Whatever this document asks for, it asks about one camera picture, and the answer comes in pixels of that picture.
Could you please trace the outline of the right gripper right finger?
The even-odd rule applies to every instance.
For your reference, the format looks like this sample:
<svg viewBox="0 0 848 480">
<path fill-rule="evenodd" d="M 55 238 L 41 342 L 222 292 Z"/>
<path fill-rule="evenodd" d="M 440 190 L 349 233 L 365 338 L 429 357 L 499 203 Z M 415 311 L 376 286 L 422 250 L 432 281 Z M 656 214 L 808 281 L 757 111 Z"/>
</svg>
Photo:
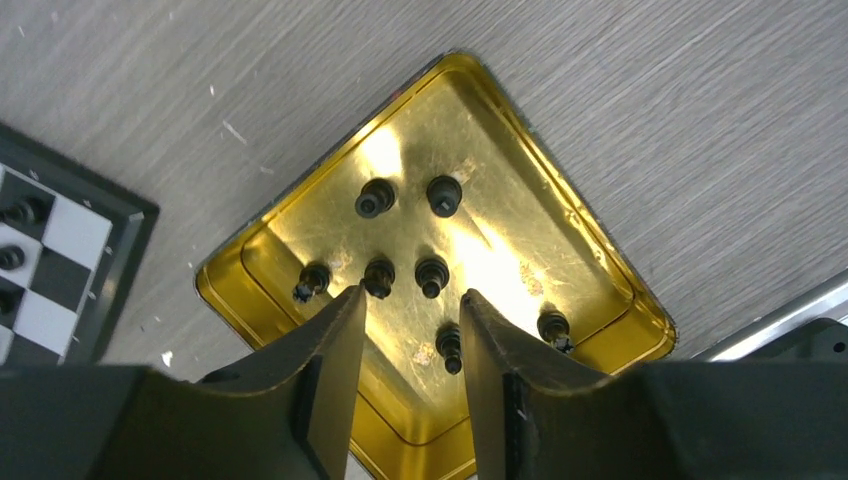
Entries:
<svg viewBox="0 0 848 480">
<path fill-rule="evenodd" d="M 482 479 L 843 479 L 847 328 L 817 319 L 731 362 L 608 375 L 517 328 L 478 291 L 461 349 Z"/>
</svg>

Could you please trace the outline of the black white chess board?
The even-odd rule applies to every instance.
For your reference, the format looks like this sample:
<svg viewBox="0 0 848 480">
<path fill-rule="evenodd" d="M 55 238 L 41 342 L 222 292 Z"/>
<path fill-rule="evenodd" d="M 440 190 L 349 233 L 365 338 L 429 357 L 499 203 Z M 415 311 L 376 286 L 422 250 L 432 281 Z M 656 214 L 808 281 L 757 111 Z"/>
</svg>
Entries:
<svg viewBox="0 0 848 480">
<path fill-rule="evenodd" d="M 111 340 L 160 208 L 1 127 L 1 364 L 88 364 Z"/>
</svg>

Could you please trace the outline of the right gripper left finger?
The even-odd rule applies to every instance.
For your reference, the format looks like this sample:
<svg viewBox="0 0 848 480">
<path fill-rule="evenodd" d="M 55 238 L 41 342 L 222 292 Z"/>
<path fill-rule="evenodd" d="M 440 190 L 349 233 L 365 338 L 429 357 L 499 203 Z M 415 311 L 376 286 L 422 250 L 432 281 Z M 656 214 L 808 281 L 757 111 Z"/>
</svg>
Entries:
<svg viewBox="0 0 848 480">
<path fill-rule="evenodd" d="M 135 365 L 1 371 L 5 479 L 340 479 L 365 337 L 350 286 L 198 382 Z"/>
</svg>

